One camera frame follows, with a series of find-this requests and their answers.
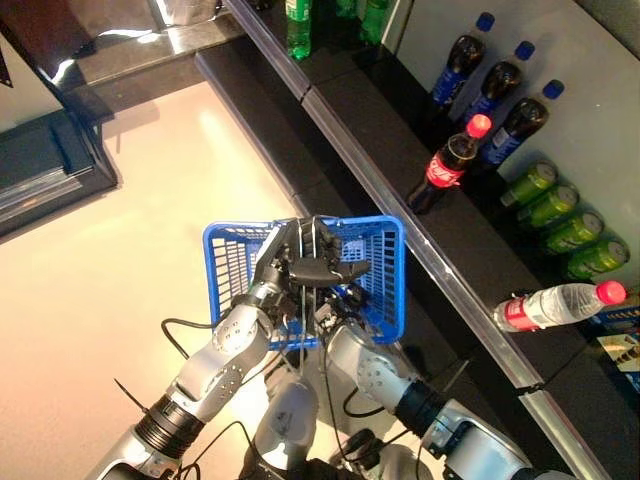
shelf edge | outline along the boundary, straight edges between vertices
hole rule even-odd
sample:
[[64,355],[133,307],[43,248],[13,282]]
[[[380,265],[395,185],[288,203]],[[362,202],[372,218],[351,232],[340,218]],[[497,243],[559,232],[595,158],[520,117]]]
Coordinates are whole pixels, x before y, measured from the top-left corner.
[[311,87],[309,79],[267,30],[258,14],[244,0],[226,0],[225,5],[289,87],[291,93],[298,100],[302,100]]
[[550,393],[538,390],[520,396],[520,402],[578,478],[611,480],[602,464]]
[[542,377],[519,348],[493,323],[484,303],[314,87],[305,96],[302,106],[382,213],[393,215],[404,223],[406,244],[411,252],[513,386],[527,388],[541,384]]

green bottle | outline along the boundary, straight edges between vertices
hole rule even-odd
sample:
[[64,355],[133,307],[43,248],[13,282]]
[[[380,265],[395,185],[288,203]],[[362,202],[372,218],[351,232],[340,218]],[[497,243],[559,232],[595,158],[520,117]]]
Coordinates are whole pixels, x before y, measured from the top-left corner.
[[336,15],[342,18],[356,18],[356,0],[336,0]]
[[367,0],[367,11],[360,30],[360,40],[367,45],[377,45],[382,40],[388,6],[388,0]]
[[287,0],[287,53],[296,60],[311,53],[311,0]]

pepsi bottle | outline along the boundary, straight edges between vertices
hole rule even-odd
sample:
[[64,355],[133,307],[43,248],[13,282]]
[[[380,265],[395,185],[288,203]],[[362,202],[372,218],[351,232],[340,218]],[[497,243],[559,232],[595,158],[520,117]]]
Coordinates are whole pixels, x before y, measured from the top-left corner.
[[448,112],[467,79],[484,58],[485,34],[493,27],[493,15],[483,12],[476,28],[460,36],[449,53],[447,66],[436,81],[431,98],[441,111]]
[[490,117],[502,101],[522,83],[524,64],[535,49],[531,42],[525,40],[520,42],[513,56],[496,63],[484,77],[480,93],[464,111],[460,123],[468,123],[478,113]]
[[549,103],[564,91],[560,80],[551,80],[542,90],[542,95],[523,98],[509,111],[502,126],[484,144],[478,155],[476,169],[493,171],[515,152],[531,135],[540,130],[549,120]]

plastic basket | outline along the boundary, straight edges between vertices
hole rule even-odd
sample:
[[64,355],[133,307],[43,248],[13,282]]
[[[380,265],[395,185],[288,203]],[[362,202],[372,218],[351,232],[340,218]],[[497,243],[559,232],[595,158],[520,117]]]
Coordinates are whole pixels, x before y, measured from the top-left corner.
[[[404,226],[390,216],[322,218],[343,240],[344,261],[368,260],[371,269],[357,280],[371,298],[363,309],[376,343],[395,342],[404,332],[405,276]],[[271,223],[213,223],[204,231],[204,254],[209,285],[211,321],[231,306],[231,299],[251,285],[258,251],[274,226]],[[299,348],[301,327],[297,319],[275,332],[270,348]],[[317,345],[307,334],[306,347]]]

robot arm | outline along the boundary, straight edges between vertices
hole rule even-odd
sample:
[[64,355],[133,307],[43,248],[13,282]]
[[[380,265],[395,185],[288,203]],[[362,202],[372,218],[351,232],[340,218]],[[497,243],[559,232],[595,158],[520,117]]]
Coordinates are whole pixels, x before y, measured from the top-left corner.
[[355,323],[339,326],[327,354],[358,389],[395,415],[436,458],[446,456],[445,478],[568,480],[536,472],[520,448],[456,400],[446,401],[395,354],[374,344]]
[[315,218],[273,229],[248,293],[184,364],[165,394],[129,428],[87,480],[168,479],[204,425],[233,397],[266,355],[272,331],[298,309],[300,287],[350,282],[368,264],[340,263],[340,241]]

